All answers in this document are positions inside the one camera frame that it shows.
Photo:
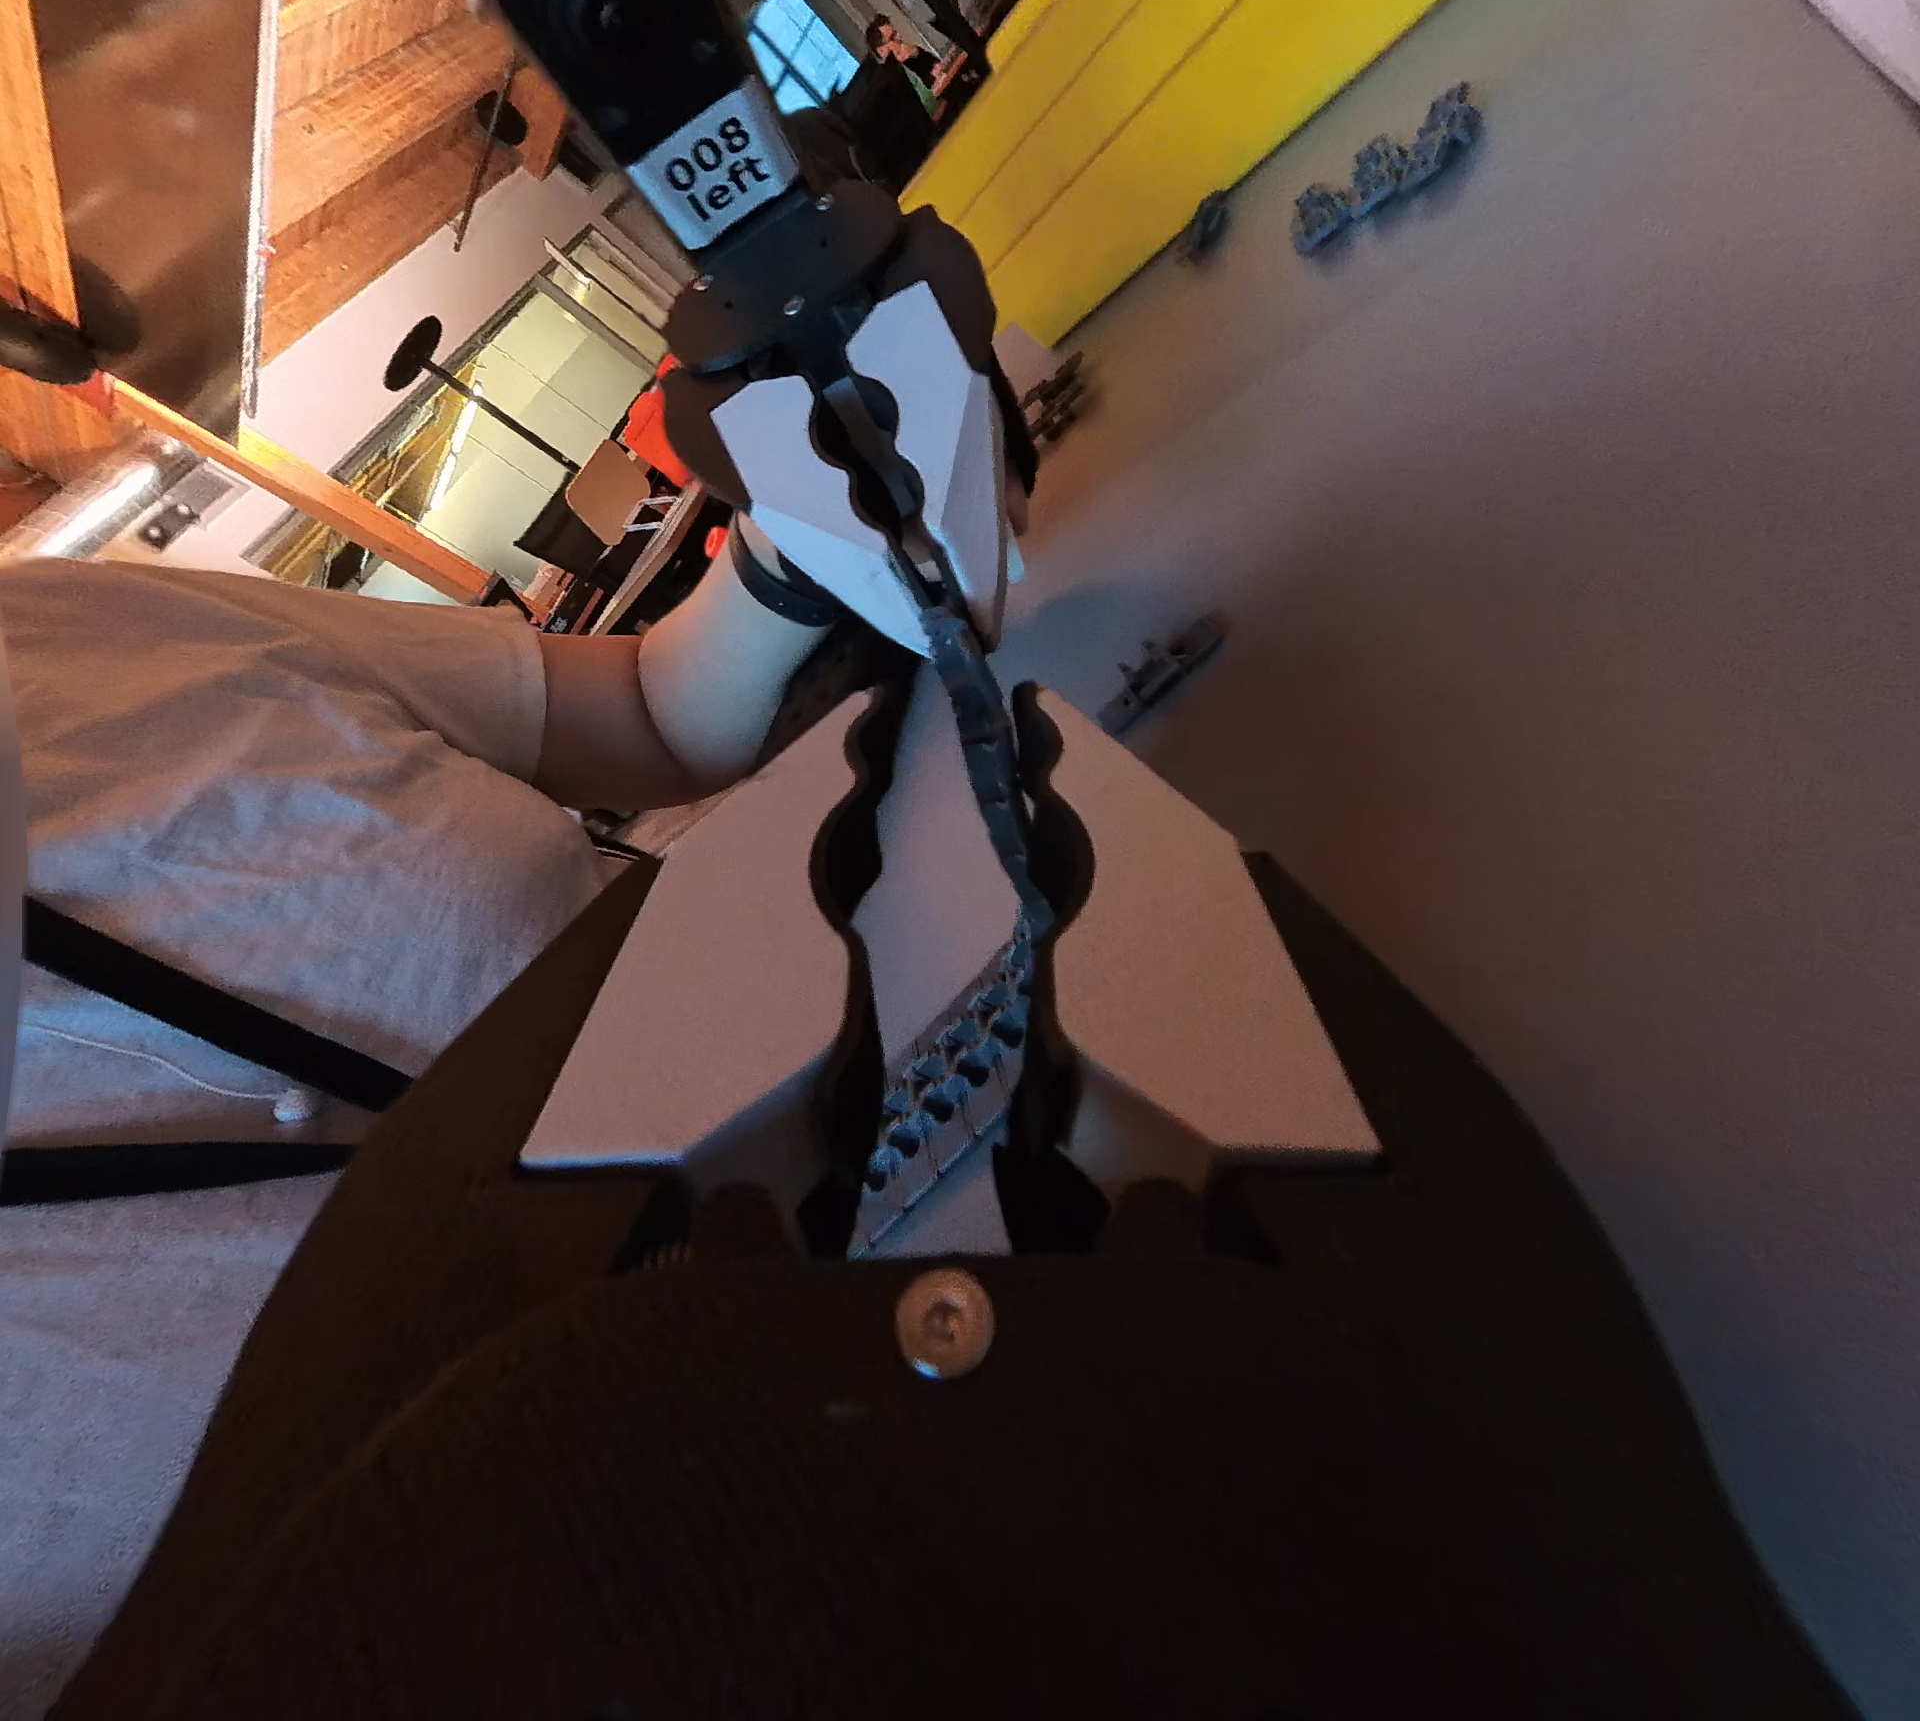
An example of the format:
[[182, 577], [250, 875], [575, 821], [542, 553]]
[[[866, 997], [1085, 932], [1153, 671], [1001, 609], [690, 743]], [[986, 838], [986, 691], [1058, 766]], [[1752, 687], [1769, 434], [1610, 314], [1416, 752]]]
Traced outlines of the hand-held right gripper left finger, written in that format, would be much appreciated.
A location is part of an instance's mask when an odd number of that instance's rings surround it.
[[883, 868], [884, 701], [844, 701], [669, 846], [522, 1170], [761, 1187], [811, 1254], [852, 1254], [886, 1087], [854, 925]]

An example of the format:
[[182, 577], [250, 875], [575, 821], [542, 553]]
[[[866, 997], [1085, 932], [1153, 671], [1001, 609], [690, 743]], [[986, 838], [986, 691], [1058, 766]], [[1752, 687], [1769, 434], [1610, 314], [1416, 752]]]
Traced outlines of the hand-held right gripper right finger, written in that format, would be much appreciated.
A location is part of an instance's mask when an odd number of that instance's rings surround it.
[[1137, 1187], [1367, 1173], [1381, 1135], [1236, 838], [1055, 691], [1014, 697], [1035, 932], [1003, 1132], [1017, 1254], [1090, 1253]]

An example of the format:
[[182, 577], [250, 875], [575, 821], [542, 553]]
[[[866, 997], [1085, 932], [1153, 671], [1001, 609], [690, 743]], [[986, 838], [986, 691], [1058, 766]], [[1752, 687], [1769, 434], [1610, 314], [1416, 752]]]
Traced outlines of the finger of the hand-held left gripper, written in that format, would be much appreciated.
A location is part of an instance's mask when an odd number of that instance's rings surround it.
[[1018, 574], [1007, 454], [990, 379], [971, 364], [933, 289], [880, 301], [846, 347], [880, 488], [880, 530], [910, 591], [1001, 638]]
[[815, 448], [813, 402], [804, 379], [783, 376], [749, 385], [713, 412], [749, 488], [752, 527], [809, 580], [926, 660], [926, 604], [910, 595], [890, 537], [856, 513], [846, 471]]

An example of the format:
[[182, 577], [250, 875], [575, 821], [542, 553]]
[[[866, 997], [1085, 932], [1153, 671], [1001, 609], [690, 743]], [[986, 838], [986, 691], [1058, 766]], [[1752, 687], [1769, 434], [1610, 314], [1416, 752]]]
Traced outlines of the single grey track link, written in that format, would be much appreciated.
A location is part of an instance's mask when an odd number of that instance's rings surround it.
[[1204, 613], [1187, 628], [1163, 640], [1148, 640], [1134, 665], [1122, 663], [1120, 687], [1098, 709], [1098, 726], [1118, 738], [1176, 693], [1224, 644], [1229, 626], [1222, 617]]

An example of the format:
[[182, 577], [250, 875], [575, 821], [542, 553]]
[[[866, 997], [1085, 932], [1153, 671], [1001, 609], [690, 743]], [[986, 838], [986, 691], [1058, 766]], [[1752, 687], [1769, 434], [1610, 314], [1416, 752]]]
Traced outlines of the person's left forearm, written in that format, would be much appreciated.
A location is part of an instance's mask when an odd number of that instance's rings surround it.
[[662, 621], [644, 636], [544, 636], [535, 787], [577, 811], [648, 812], [754, 766], [766, 701], [739, 649]]

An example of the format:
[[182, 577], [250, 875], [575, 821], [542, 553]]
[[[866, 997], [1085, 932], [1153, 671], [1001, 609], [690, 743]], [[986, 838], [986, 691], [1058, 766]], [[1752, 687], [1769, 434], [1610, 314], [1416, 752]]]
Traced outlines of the grey desk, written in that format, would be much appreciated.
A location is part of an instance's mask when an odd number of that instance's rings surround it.
[[[1482, 134], [1325, 254], [1468, 79]], [[1009, 653], [1492, 1068], [1917, 1717], [1917, 109], [1806, 0], [1447, 0], [1074, 336]]]

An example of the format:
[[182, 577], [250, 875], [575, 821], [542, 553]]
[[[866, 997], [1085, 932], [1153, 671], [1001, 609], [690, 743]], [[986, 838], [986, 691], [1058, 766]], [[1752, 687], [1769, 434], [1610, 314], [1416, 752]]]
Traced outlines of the black wrist band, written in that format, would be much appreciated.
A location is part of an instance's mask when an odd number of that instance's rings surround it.
[[839, 598], [790, 565], [779, 548], [772, 562], [756, 557], [752, 522], [737, 513], [728, 530], [733, 571], [750, 598], [781, 621], [811, 630], [832, 628], [843, 617]]

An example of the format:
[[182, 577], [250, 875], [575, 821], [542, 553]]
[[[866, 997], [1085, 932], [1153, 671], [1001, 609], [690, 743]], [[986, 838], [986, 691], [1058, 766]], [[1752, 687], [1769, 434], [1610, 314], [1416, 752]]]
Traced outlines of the tan office chair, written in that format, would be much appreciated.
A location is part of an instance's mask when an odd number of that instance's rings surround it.
[[604, 439], [563, 490], [564, 507], [607, 550], [619, 546], [656, 495], [653, 467], [616, 439]]

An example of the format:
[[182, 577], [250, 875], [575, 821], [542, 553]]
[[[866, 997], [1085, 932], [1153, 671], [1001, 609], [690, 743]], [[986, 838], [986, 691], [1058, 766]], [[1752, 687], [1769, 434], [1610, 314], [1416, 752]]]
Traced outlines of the small bright window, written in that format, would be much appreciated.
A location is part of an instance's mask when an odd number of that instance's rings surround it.
[[781, 115], [827, 107], [852, 82], [859, 55], [809, 0], [761, 0], [752, 10], [749, 44]]

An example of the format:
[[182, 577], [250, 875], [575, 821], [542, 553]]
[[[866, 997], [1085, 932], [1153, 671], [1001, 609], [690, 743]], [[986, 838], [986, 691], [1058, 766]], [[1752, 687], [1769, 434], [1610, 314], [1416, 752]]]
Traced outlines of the black ceiling pole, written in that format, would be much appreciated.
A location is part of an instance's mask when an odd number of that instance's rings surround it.
[[542, 439], [533, 427], [529, 427], [519, 416], [501, 409], [490, 400], [480, 389], [460, 379], [454, 371], [438, 360], [438, 347], [443, 342], [444, 325], [438, 316], [422, 316], [402, 338], [396, 342], [396, 349], [384, 366], [383, 385], [388, 393], [400, 393], [414, 386], [420, 376], [430, 374], [447, 391], [459, 394], [472, 409], [487, 412], [499, 425], [514, 433], [536, 452], [549, 460], [561, 462], [566, 471], [579, 473], [580, 460], [564, 454], [558, 446]]

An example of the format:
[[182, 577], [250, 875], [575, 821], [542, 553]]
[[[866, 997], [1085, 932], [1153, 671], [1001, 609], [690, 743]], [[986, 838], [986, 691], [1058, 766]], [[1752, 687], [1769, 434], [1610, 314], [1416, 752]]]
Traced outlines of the yellow plastic bin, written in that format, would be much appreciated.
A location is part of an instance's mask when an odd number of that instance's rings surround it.
[[908, 184], [1055, 342], [1441, 0], [1018, 0]]

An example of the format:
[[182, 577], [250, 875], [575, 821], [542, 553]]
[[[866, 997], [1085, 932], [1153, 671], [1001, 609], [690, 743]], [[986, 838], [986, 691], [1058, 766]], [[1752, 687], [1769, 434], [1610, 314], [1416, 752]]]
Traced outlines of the scattered loose track links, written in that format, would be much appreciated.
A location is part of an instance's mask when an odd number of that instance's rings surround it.
[[[1413, 199], [1472, 150], [1482, 129], [1474, 82], [1463, 79], [1445, 86], [1410, 139], [1381, 133], [1357, 150], [1343, 184], [1312, 183], [1296, 194], [1288, 227], [1294, 252], [1302, 259], [1325, 254], [1391, 205]], [[1021, 391], [1021, 416], [1038, 446], [1058, 443], [1090, 404], [1087, 366], [1085, 350], [1074, 349]]]

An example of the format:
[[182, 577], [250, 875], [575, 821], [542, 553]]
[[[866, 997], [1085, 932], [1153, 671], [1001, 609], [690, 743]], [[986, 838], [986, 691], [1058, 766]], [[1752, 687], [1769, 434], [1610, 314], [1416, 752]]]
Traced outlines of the black dome ceiling fixture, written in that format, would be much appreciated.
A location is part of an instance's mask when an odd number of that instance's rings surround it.
[[35, 382], [70, 389], [87, 385], [99, 371], [84, 333], [60, 319], [43, 319], [3, 303], [3, 369]]

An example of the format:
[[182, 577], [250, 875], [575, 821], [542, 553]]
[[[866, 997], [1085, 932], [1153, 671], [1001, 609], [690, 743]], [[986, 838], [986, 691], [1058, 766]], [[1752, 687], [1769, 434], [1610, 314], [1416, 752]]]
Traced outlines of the silver duct with grille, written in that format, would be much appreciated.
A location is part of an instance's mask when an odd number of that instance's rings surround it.
[[188, 444], [137, 428], [81, 478], [60, 487], [3, 535], [3, 558], [94, 558], [133, 542], [168, 550], [249, 490], [238, 475]]

